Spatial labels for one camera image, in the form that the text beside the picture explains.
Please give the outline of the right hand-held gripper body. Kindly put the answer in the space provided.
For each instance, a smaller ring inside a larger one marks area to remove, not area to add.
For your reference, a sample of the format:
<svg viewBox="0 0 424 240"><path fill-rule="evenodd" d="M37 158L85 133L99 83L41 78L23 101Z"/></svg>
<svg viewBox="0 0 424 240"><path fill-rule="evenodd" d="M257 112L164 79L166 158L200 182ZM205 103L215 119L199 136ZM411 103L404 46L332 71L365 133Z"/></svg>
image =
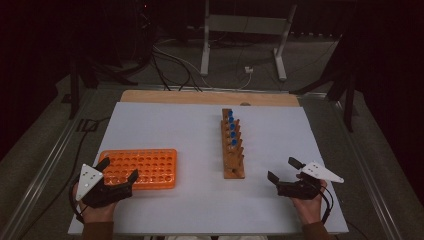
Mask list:
<svg viewBox="0 0 424 240"><path fill-rule="evenodd" d="M305 164L305 167L299 171L300 179L296 182L279 180L279 183L275 185L279 196L311 200L321 193L321 180L344 182L342 177L316 162Z"/></svg>

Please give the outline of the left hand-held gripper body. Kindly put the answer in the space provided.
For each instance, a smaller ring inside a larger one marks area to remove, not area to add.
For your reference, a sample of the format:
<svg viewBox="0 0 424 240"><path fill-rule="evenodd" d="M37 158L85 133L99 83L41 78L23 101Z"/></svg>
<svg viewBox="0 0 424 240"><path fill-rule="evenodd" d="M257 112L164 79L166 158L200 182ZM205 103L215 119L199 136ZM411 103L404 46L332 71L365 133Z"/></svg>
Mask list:
<svg viewBox="0 0 424 240"><path fill-rule="evenodd" d="M80 171L75 200L83 201L92 208L104 207L131 197L132 185L127 181L118 185L106 185L103 172L84 164Z"/></svg>

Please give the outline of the orange plastic tube rack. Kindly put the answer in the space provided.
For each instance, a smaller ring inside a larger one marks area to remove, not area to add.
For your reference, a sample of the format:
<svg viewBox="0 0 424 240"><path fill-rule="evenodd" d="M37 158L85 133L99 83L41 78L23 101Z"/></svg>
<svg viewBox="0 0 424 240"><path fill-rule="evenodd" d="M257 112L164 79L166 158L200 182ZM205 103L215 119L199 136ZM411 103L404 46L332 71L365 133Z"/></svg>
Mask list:
<svg viewBox="0 0 424 240"><path fill-rule="evenodd" d="M138 177L132 185L134 190L172 189L176 184L177 151L175 149L129 149L104 150L98 163L106 158L109 165L103 170L106 185L127 182L134 170Z"/></svg>

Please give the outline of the wooden tube rack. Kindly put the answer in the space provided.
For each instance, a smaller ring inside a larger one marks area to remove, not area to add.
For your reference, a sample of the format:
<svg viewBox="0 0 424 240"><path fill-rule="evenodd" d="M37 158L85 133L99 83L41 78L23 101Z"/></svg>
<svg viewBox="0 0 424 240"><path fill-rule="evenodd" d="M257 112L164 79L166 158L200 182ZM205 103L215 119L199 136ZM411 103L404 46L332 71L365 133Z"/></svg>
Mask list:
<svg viewBox="0 0 424 240"><path fill-rule="evenodd" d="M242 138L240 131L240 120L234 117L237 133L236 139L238 140L237 148L232 149L230 147L231 137L228 122L228 111L230 109L224 108L222 110L221 120L221 142L222 142L222 154L223 154L223 169L225 179L244 179L244 148L242 146Z"/></svg>

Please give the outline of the person's right hand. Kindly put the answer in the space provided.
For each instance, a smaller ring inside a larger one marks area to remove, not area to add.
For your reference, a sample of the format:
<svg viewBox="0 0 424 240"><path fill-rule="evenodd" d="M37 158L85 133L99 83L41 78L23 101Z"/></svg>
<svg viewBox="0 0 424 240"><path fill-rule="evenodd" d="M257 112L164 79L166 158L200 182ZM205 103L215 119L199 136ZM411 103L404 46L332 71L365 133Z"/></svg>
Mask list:
<svg viewBox="0 0 424 240"><path fill-rule="evenodd" d="M296 209L300 222L303 225L313 224L321 221L321 194L318 194L314 199L311 200L292 198L291 201Z"/></svg>

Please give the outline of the person's left hand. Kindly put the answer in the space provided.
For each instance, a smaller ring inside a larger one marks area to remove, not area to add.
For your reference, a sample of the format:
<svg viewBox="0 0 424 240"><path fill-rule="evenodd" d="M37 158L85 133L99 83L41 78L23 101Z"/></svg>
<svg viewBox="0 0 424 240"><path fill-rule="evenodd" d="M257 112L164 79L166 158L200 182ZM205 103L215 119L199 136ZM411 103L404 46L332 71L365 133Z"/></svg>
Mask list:
<svg viewBox="0 0 424 240"><path fill-rule="evenodd" d="M117 203L112 203L104 207L92 208L86 205L83 201L78 202L81 210L80 215L85 224L99 223L99 222L112 222L114 220L114 212Z"/></svg>

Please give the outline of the white table mat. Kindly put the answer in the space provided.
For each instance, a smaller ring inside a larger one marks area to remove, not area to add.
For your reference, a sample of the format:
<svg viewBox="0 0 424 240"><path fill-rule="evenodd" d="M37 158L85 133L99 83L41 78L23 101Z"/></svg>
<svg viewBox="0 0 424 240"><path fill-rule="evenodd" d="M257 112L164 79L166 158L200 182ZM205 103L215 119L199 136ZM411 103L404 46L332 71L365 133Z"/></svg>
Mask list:
<svg viewBox="0 0 424 240"><path fill-rule="evenodd" d="M222 106L118 103L102 150L172 148L177 152L176 185L136 191L115 210L117 234L283 235L300 232L290 199L268 180L273 172L293 182L294 157L323 161L301 107L236 106L241 125L245 176L223 176Z"/></svg>

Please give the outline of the black stand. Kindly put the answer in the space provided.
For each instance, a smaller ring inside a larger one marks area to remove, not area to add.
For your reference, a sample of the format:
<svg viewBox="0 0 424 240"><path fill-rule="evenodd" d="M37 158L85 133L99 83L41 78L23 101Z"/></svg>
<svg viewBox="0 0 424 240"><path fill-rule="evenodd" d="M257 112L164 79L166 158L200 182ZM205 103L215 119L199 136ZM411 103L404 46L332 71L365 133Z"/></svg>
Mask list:
<svg viewBox="0 0 424 240"><path fill-rule="evenodd" d="M291 90L291 94L305 95L306 93L332 83L326 93L328 101L337 102L344 97L343 122L346 128L352 132L353 101L356 83L357 57L355 47L347 34L344 34L338 41L332 56L327 62L323 73L314 82L296 90Z"/></svg>
<svg viewBox="0 0 424 240"><path fill-rule="evenodd" d="M70 93L66 100L71 105L69 119L74 119L80 108L80 86L83 82L88 88L95 88L98 85L98 80L95 76L95 71L112 78L122 85L136 86L135 82L125 79L122 75L113 72L105 65L100 64L87 55L76 53L69 54L69 70L70 70Z"/></svg>

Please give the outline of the grey metal stand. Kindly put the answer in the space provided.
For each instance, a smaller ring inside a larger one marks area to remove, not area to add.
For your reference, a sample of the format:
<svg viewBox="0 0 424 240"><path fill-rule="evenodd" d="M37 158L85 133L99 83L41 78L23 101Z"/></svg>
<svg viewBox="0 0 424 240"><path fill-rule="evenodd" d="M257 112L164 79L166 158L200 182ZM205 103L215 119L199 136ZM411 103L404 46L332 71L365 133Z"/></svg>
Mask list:
<svg viewBox="0 0 424 240"><path fill-rule="evenodd" d="M286 17L268 18L256 16L241 15L221 15L210 13L210 0L205 0L204 14L204 39L203 51L200 65L200 75L206 77L209 73L210 45L209 35L211 31L231 32L231 33L249 33L249 34L268 34L279 35L281 37L277 48L273 49L273 57L278 74L278 79L284 81L287 79L287 72L283 62L283 50L285 48L293 18L295 16L298 4L291 3Z"/></svg>

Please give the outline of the metal floor rail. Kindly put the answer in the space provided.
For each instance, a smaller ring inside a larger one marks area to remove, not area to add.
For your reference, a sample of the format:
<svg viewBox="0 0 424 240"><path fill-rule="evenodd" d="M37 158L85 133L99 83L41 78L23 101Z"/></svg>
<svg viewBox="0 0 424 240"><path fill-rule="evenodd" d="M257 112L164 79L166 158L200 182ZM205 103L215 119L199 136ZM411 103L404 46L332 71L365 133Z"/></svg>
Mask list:
<svg viewBox="0 0 424 240"><path fill-rule="evenodd" d="M0 240L76 240L68 233L68 187L96 155L93 124L107 113L97 99L96 90L87 91L72 120L68 106L55 101L0 163Z"/></svg>
<svg viewBox="0 0 424 240"><path fill-rule="evenodd" d="M387 240L405 240L401 233L401 213L396 207L404 175L391 148L366 108L353 105L352 131L343 120L346 101L329 104L342 126L353 161L367 190L373 210Z"/></svg>

